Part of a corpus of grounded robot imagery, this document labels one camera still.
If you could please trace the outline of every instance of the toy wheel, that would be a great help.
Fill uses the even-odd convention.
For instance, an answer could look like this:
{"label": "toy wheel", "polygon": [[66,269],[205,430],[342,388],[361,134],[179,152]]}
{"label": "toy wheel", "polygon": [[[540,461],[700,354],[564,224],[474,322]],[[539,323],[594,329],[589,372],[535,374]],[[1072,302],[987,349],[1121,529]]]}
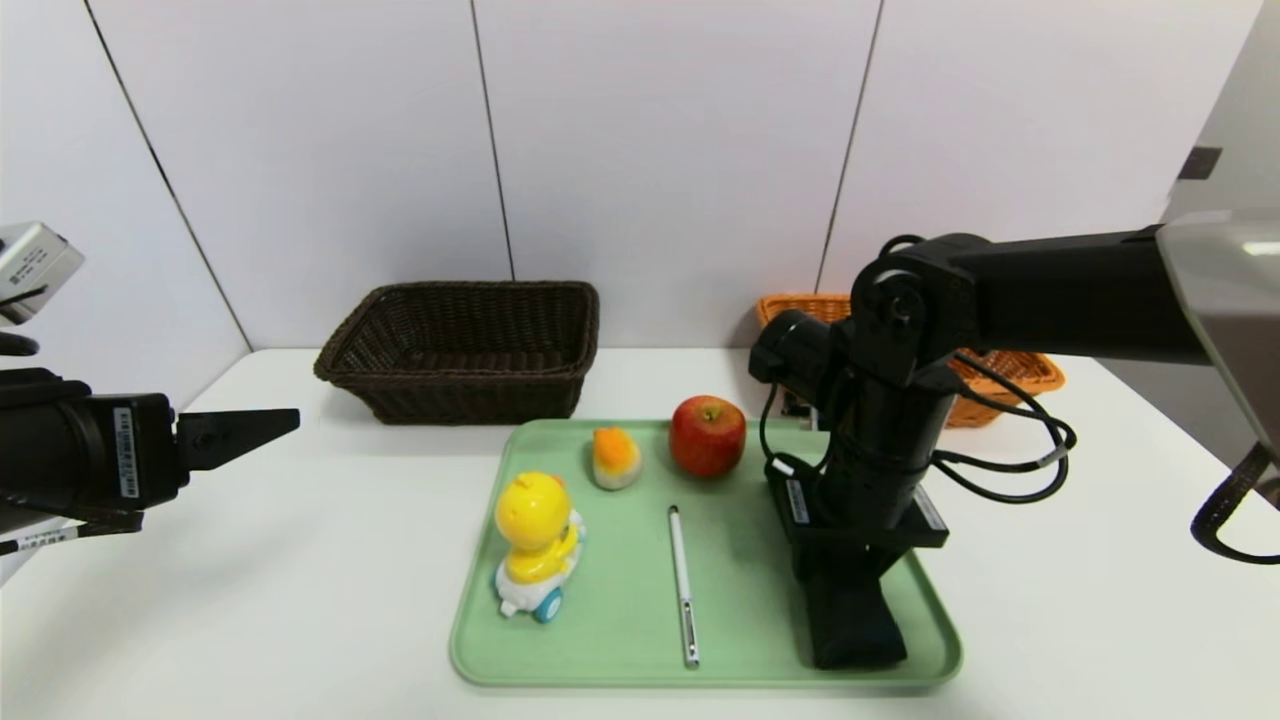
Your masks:
{"label": "toy wheel", "polygon": [[543,602],[538,605],[538,609],[534,610],[534,620],[538,620],[539,623],[550,623],[552,618],[559,612],[562,600],[563,593],[559,592],[559,588],[553,589],[547,597],[543,598]]}

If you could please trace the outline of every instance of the wicker basket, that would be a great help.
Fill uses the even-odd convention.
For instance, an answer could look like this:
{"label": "wicker basket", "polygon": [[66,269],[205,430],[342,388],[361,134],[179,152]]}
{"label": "wicker basket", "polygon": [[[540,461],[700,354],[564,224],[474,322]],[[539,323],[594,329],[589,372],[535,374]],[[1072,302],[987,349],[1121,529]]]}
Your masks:
{"label": "wicker basket", "polygon": [[595,359],[599,297],[581,282],[421,282],[369,293],[315,374],[387,424],[568,418]]}
{"label": "wicker basket", "polygon": [[[760,320],[760,327],[768,324],[778,313],[790,309],[803,310],[819,320],[833,323],[849,315],[847,295],[768,295],[755,305],[755,315]],[[1042,392],[1055,391],[1066,383],[1066,375],[1057,369],[1048,357],[1039,352],[1011,352],[997,350],[979,356],[975,352],[966,354],[979,360],[983,365],[1005,375],[1014,384],[1023,388],[1032,396]],[[978,373],[963,363],[951,363],[951,369],[959,374],[965,383],[975,392],[984,395],[997,402],[1018,405],[1020,401],[1011,392],[996,384],[995,380]],[[1000,410],[993,410],[986,405],[979,405],[964,397],[956,398],[947,418],[948,428],[980,428],[1000,416]]]}

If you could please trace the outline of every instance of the pen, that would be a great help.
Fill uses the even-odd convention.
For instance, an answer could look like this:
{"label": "pen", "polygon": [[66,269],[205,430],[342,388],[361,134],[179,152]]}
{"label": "pen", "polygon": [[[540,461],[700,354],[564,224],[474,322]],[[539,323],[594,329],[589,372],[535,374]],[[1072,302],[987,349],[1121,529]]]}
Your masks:
{"label": "pen", "polygon": [[698,634],[694,630],[694,593],[689,589],[685,536],[680,532],[680,509],[667,509],[671,521],[671,555],[676,560],[676,596],[680,601],[680,637],[685,643],[685,666],[698,667]]}

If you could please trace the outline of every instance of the green tray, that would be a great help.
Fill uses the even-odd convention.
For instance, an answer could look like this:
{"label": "green tray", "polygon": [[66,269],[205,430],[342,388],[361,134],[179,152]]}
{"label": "green tray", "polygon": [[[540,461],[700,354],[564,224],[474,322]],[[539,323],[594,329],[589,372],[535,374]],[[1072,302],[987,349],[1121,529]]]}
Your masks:
{"label": "green tray", "polygon": [[[927,687],[960,669],[960,638],[914,553],[884,574],[888,606],[908,660],[883,670],[817,670],[791,551],[764,482],[764,455],[749,429],[746,454],[719,480],[680,473],[662,420],[538,420],[503,452],[489,507],[517,473],[564,479],[588,539],[564,584],[559,614],[540,625],[498,612],[493,574],[507,543],[485,518],[449,639],[453,666],[480,685],[553,687]],[[591,430],[621,427],[644,454],[644,473],[609,492],[590,480]],[[826,433],[777,421],[777,451],[815,461]],[[698,612],[701,667],[685,669],[667,507],[680,506]]]}

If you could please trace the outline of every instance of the red apple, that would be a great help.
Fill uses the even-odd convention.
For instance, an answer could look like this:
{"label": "red apple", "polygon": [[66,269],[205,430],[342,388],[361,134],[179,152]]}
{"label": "red apple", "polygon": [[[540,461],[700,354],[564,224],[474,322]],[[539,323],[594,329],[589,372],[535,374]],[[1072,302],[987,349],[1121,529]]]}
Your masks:
{"label": "red apple", "polygon": [[699,395],[676,407],[667,438],[676,465],[699,478],[718,478],[742,459],[746,418],[727,400]]}

